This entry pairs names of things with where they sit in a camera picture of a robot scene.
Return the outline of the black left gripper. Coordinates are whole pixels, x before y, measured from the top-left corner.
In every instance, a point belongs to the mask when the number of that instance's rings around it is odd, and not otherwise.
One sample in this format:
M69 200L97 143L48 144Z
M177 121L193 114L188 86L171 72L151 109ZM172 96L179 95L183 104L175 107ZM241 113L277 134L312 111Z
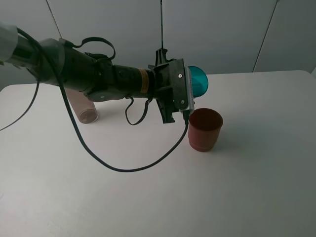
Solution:
M175 111L173 101L173 91L170 81L170 62L175 60L167 60L167 49L160 48L156 51L155 65L150 66L155 76L153 97L157 101L157 105L162 117L162 122L174 123L173 113Z

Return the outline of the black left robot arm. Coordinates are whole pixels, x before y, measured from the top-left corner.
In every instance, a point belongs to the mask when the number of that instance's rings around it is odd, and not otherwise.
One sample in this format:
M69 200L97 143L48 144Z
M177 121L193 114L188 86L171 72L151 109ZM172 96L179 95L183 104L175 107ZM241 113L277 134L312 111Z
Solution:
M162 121L188 106L183 60L163 60L149 69L115 65L104 54L82 53L60 39L30 39L14 25L0 26L0 60L27 68L42 83L82 92L90 101L156 99Z

